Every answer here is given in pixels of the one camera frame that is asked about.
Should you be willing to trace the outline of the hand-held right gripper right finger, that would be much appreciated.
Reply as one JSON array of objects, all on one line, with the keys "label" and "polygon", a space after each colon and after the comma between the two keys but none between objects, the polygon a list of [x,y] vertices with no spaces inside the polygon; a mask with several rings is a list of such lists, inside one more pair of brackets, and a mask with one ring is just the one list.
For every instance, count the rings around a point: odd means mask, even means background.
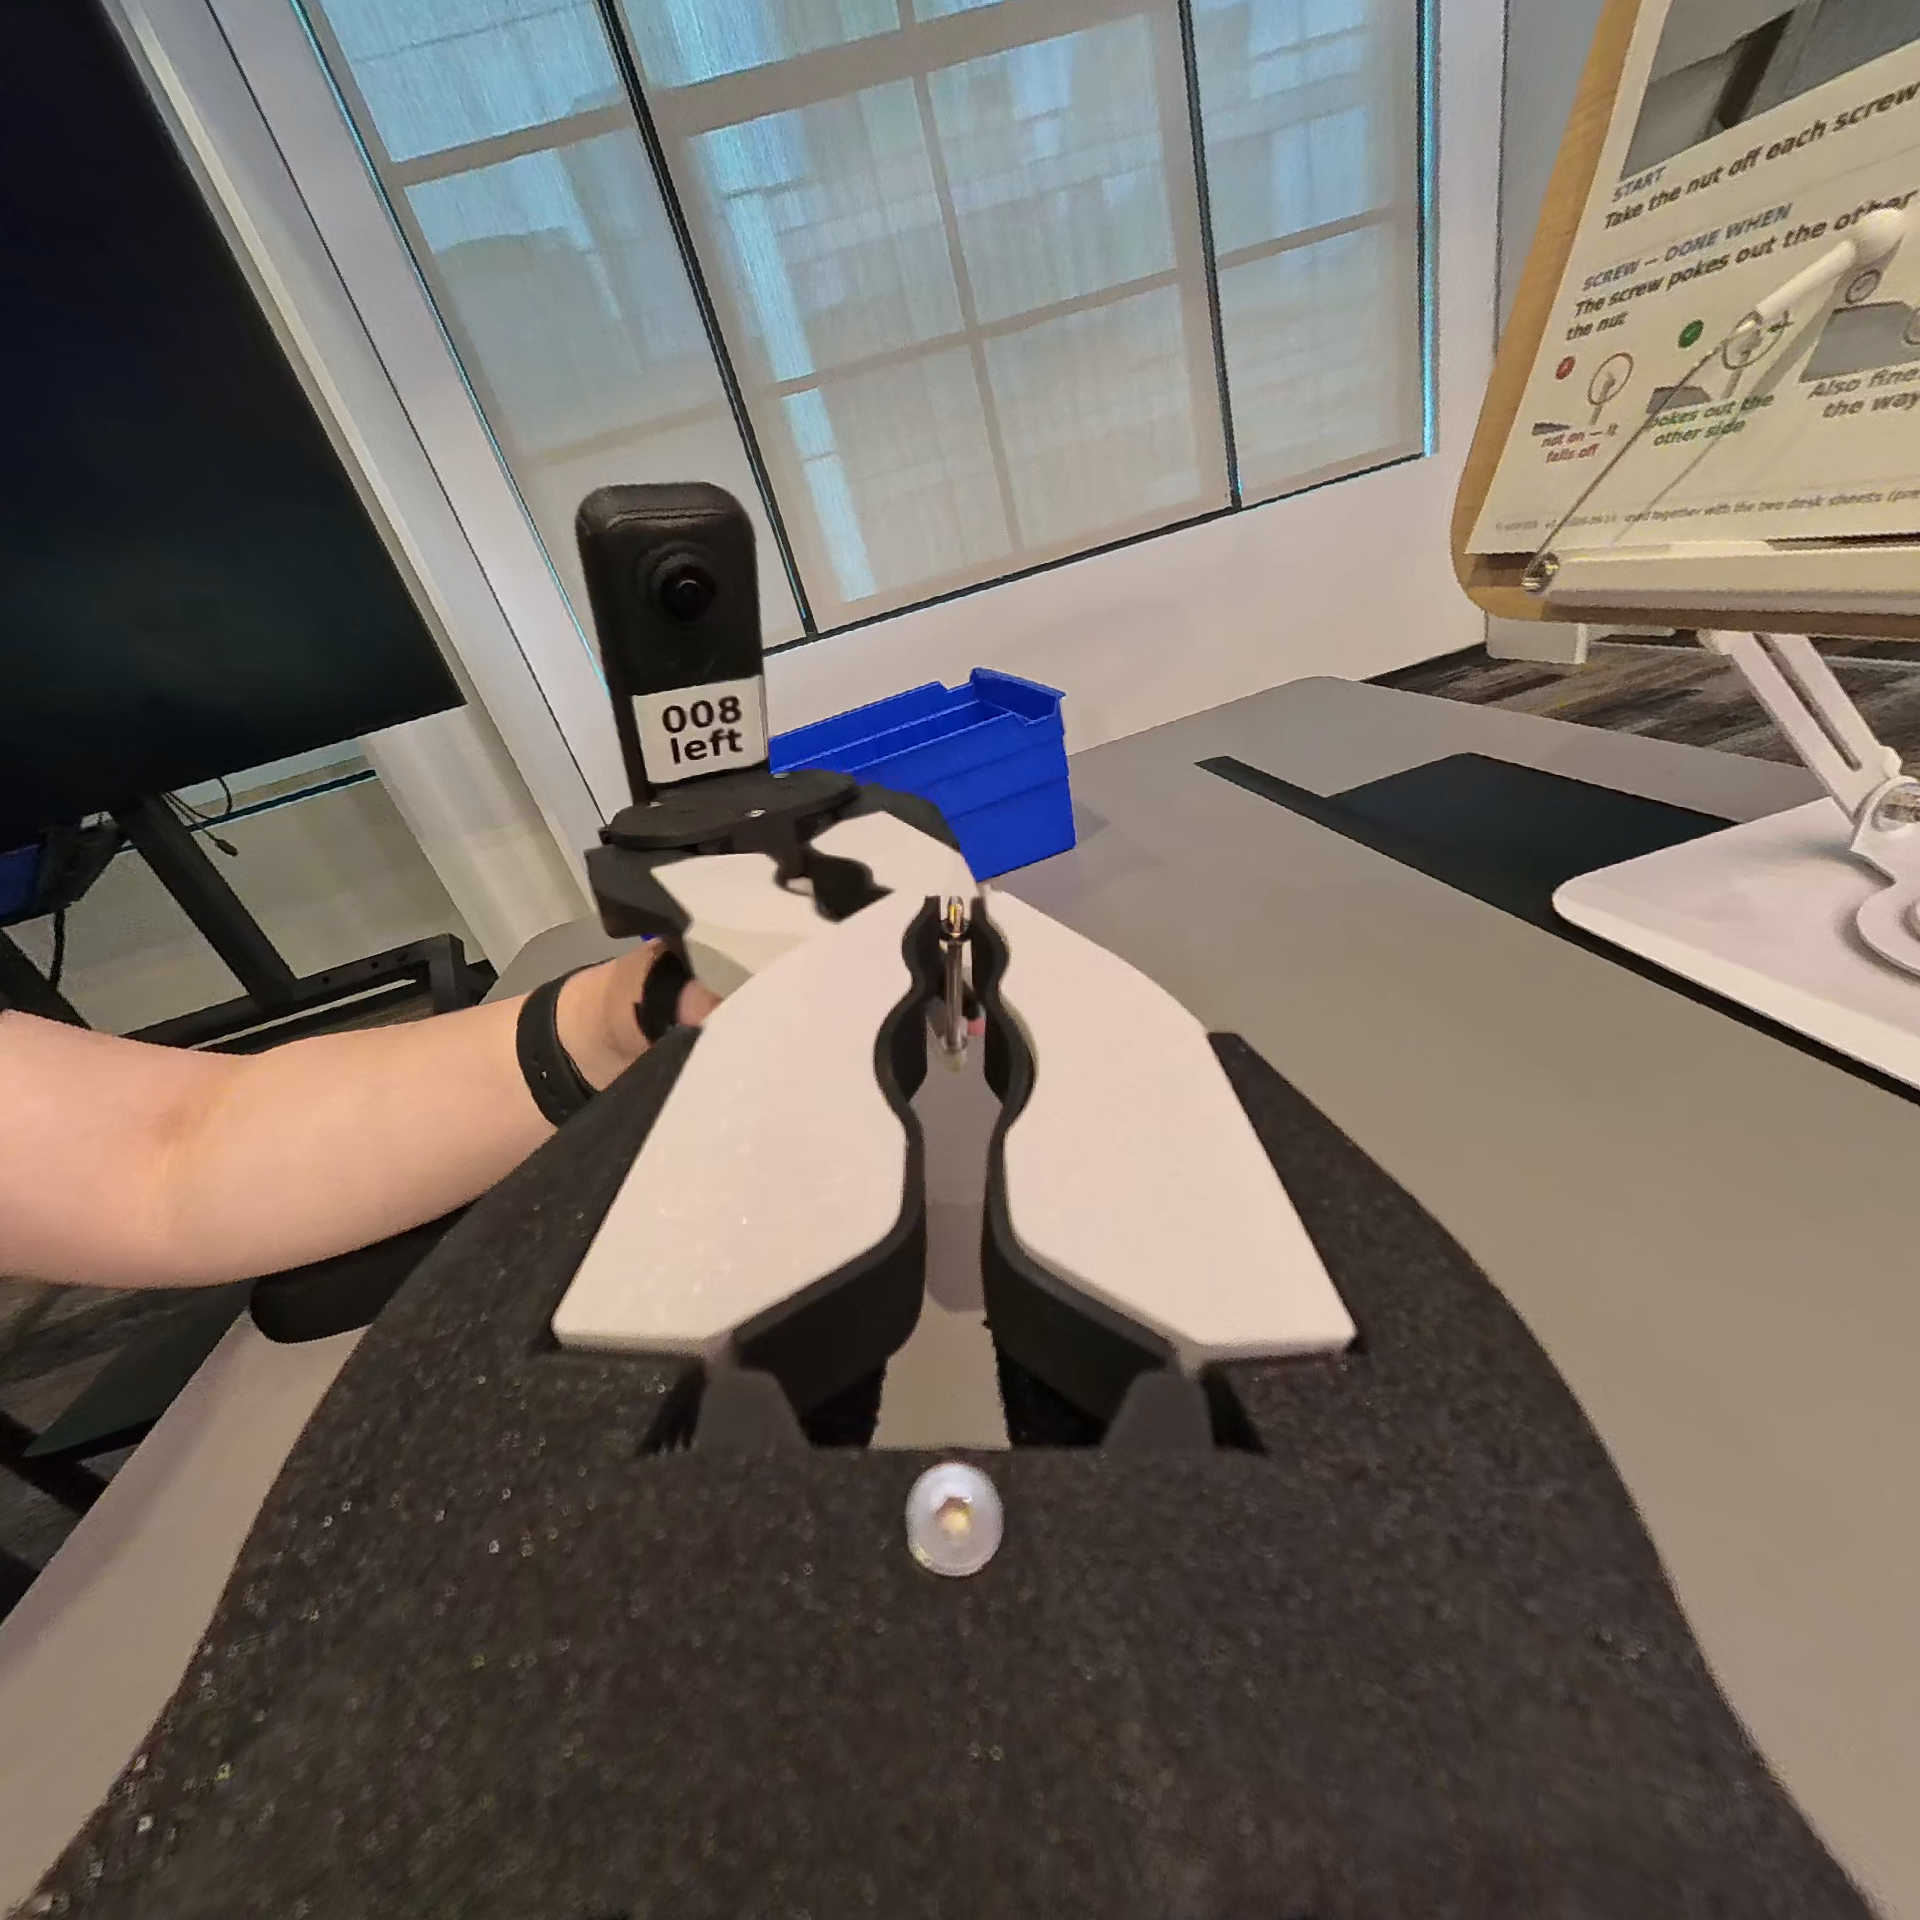
[{"label": "hand-held right gripper right finger", "polygon": [[1033,1061],[1003,1133],[1013,1247],[1204,1363],[1356,1338],[1204,1026],[1121,953],[1013,896],[988,901],[999,1003]]}]

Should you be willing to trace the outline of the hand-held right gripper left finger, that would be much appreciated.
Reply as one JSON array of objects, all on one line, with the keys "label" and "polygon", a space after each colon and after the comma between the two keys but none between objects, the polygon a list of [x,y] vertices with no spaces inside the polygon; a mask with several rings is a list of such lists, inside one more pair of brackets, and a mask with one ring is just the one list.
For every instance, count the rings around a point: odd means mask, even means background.
[{"label": "hand-held right gripper left finger", "polygon": [[891,891],[807,933],[692,923],[698,1026],[557,1310],[562,1354],[881,1371],[918,1321],[914,923]]}]

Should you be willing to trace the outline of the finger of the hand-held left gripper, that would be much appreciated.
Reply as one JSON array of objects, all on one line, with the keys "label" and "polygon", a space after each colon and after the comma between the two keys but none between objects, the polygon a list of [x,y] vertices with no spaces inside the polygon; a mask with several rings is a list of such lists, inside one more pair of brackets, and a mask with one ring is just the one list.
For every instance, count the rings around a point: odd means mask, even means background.
[{"label": "finger of the hand-held left gripper", "polygon": [[660,863],[660,891],[679,912],[679,923],[660,942],[721,1000],[840,932],[807,891],[787,896],[780,885],[776,853],[687,853]]},{"label": "finger of the hand-held left gripper", "polygon": [[827,823],[819,830],[819,919],[847,919],[901,896],[912,917],[923,901],[974,901],[963,853],[914,823]]}]

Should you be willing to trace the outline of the blue plastic bin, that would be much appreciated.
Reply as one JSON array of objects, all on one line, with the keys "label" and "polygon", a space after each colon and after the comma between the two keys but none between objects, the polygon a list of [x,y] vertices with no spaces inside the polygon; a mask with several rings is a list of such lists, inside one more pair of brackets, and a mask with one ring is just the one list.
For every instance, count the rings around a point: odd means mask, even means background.
[{"label": "blue plastic bin", "polygon": [[776,734],[767,760],[937,805],[974,879],[1073,852],[1065,695],[999,668]]}]

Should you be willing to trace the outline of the person's left forearm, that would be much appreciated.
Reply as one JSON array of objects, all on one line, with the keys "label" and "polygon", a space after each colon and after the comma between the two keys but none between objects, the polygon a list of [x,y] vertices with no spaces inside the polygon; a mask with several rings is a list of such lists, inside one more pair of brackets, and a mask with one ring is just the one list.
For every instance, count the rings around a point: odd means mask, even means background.
[{"label": "person's left forearm", "polygon": [[471,1208],[547,1137],[520,1065],[520,1000],[263,1057],[7,1008],[0,1274],[272,1275]]}]

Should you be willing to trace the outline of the grey desk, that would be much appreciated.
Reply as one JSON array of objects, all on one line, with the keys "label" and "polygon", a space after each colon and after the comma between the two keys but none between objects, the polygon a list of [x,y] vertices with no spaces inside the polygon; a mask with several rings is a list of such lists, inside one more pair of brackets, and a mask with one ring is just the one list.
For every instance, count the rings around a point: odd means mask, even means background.
[{"label": "grey desk", "polygon": [[7,1626],[7,1916],[1913,1916],[1913,1102],[1271,797],[1803,776],[1365,683],[1082,754],[1013,879],[1283,1075],[1356,1357],[1231,1448],[679,1448],[544,1318],[616,1092],[343,1357],[197,1388]]}]

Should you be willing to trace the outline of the person's left hand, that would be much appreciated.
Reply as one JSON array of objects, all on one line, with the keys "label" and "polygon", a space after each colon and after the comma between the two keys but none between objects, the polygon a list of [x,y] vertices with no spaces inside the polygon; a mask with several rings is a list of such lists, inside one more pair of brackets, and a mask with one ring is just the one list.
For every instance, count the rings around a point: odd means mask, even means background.
[{"label": "person's left hand", "polygon": [[661,942],[645,942],[562,987],[557,1028],[577,1072],[607,1092],[654,1042],[715,1008],[721,994]]}]

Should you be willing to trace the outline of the black wrist band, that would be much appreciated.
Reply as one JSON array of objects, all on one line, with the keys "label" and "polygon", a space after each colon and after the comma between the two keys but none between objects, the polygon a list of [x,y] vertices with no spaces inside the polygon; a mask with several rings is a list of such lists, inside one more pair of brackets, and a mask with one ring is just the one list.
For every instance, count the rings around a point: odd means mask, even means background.
[{"label": "black wrist band", "polygon": [[557,1133],[568,1117],[599,1102],[599,1088],[577,1072],[557,1028],[562,987],[577,968],[544,982],[520,1000],[511,1049],[538,1117]]}]

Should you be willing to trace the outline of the large gridded window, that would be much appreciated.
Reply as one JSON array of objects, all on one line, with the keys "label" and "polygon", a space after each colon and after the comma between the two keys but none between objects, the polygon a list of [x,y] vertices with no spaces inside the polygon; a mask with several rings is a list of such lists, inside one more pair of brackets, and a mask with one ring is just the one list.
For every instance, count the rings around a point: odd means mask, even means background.
[{"label": "large gridded window", "polygon": [[577,606],[605,483],[801,645],[1432,447],[1432,4],[296,16]]}]

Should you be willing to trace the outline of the black wrist rest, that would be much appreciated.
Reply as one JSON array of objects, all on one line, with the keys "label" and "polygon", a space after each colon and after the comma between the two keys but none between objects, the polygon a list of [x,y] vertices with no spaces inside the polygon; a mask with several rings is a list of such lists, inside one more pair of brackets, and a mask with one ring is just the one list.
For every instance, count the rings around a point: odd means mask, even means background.
[{"label": "black wrist rest", "polygon": [[399,1286],[439,1252],[456,1223],[464,1208],[370,1247],[257,1275],[252,1325],[283,1346],[370,1325]]}]

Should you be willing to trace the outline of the black display screen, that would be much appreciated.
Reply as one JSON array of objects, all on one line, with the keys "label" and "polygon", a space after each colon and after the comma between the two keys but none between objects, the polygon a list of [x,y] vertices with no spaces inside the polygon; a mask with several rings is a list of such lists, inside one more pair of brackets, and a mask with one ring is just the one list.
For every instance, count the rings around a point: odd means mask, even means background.
[{"label": "black display screen", "polygon": [[456,702],[100,4],[7,4],[7,852]]}]

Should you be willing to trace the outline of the printed instruction sheet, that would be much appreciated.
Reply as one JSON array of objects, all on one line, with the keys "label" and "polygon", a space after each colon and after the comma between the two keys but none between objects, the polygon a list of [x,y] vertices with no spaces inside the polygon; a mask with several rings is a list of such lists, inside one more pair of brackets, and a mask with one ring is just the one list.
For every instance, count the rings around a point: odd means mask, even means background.
[{"label": "printed instruction sheet", "polygon": [[1910,537],[1920,4],[1640,4],[1466,554]]}]

